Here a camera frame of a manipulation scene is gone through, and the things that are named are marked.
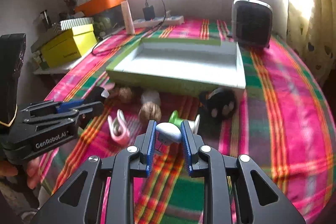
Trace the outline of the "green white suction knob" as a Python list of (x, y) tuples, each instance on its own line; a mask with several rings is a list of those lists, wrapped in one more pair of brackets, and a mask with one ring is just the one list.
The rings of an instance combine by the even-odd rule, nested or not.
[[(190, 127), (193, 134), (198, 133), (200, 118), (201, 118), (201, 116), (198, 114), (193, 121), (187, 120), (187, 122), (189, 123), (189, 127)], [(172, 123), (172, 124), (176, 125), (178, 128), (181, 128), (181, 123), (183, 121), (184, 121), (184, 119), (179, 117), (179, 112), (177, 110), (174, 110), (171, 113), (171, 116), (169, 118), (169, 123)]]

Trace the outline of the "white round hook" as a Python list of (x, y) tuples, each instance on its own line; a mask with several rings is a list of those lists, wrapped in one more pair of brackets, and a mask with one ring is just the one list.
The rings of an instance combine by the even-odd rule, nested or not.
[(169, 122), (162, 122), (156, 125), (155, 130), (158, 135), (158, 140), (168, 146), (173, 143), (181, 143), (182, 134), (180, 129)]

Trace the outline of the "brown walnut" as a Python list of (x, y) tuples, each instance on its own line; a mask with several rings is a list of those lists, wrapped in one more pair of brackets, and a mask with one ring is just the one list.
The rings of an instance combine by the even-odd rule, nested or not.
[(160, 107), (154, 102), (144, 103), (138, 113), (138, 119), (142, 124), (147, 124), (150, 120), (159, 122), (162, 113)]
[(121, 103), (130, 103), (133, 100), (133, 91), (130, 87), (118, 89), (117, 98)]

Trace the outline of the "black plush toy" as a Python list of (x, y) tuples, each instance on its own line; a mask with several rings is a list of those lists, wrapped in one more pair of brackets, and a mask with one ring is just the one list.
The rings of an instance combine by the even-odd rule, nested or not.
[(238, 105), (234, 91), (223, 87), (212, 92), (201, 92), (199, 101), (205, 111), (217, 121), (230, 119)]

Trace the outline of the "white small jar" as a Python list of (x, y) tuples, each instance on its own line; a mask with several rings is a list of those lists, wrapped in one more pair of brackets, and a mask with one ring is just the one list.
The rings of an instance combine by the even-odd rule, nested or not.
[(145, 90), (141, 94), (141, 103), (145, 104), (148, 102), (152, 102), (158, 106), (161, 106), (161, 99), (159, 92), (156, 90)]

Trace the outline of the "yellow shoe box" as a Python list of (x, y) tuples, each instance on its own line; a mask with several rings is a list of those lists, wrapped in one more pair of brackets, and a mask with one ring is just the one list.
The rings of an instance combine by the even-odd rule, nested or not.
[(93, 24), (72, 27), (51, 39), (40, 49), (49, 68), (82, 57), (97, 43)]

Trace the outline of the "green white cardboard tray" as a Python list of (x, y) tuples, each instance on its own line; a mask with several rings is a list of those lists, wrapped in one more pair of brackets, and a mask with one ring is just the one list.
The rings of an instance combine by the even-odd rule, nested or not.
[(238, 43), (219, 39), (141, 38), (106, 72), (116, 84), (194, 97), (224, 87), (239, 101), (246, 87)]

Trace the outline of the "striped white box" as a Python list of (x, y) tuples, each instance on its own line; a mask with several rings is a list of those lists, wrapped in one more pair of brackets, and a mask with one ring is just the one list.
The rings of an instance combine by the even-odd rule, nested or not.
[(93, 24), (94, 19), (92, 17), (74, 18), (62, 20), (59, 23), (54, 23), (52, 29), (54, 32), (62, 32), (71, 29), (72, 27), (83, 26), (87, 24)]

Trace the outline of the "plaid pink green blanket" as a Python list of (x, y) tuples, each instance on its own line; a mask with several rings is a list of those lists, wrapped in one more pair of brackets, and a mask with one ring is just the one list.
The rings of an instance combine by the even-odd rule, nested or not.
[[(156, 38), (227, 38), (224, 21), (186, 19), (185, 24), (153, 33)], [(105, 71), (123, 45), (137, 38), (124, 34), (102, 42), (50, 92), (46, 100), (83, 98), (95, 86), (107, 84)], [(246, 90), (232, 119), (213, 123), (201, 114), (199, 134), (221, 153), (248, 154), (272, 177), (297, 207), (306, 223), (326, 216), (335, 223), (335, 207), (327, 215), (326, 205), (335, 202), (335, 124), (322, 90), (294, 51), (276, 38), (262, 52), (241, 49)], [(174, 110), (194, 120), (198, 100), (188, 96), (161, 94), (162, 121)], [(119, 104), (111, 100), (103, 114), (94, 118), (77, 140), (42, 156), (42, 205), (69, 175), (90, 155), (107, 157), (120, 151), (110, 138), (107, 117), (122, 109), (132, 135), (146, 129), (138, 121), (139, 101)], [(147, 180), (134, 183), (135, 223), (202, 223), (203, 180), (187, 176), (181, 145), (160, 147)]]

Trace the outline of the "white cosmetic tube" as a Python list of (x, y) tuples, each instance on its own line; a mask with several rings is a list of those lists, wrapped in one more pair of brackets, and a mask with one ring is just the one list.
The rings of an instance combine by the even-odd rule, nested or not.
[(121, 2), (121, 10), (122, 10), (126, 33), (130, 35), (135, 34), (133, 19), (131, 17), (130, 7), (129, 7), (129, 3), (127, 0)]

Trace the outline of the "orange container lid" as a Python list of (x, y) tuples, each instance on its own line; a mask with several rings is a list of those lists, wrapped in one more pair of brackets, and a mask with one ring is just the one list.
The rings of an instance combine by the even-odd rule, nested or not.
[(123, 1), (125, 0), (90, 0), (75, 7), (75, 13), (82, 12), (86, 17), (90, 17), (121, 5)]

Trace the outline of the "white power strip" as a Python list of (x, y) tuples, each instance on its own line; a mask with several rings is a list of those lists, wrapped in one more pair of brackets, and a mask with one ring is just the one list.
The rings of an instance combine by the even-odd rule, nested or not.
[(133, 21), (134, 28), (152, 28), (159, 26), (176, 26), (185, 22), (183, 16), (156, 17), (152, 20), (136, 19)]

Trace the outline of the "grey black space heater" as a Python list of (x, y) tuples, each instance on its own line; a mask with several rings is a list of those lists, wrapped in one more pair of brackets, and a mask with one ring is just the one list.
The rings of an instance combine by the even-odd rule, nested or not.
[(259, 0), (234, 0), (231, 32), (241, 46), (268, 48), (272, 33), (273, 10)]

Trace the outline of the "cream patterned curtain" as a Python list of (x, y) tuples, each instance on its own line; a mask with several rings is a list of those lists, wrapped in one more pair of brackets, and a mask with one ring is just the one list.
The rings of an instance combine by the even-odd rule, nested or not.
[(289, 0), (286, 42), (323, 86), (335, 69), (335, 0)]

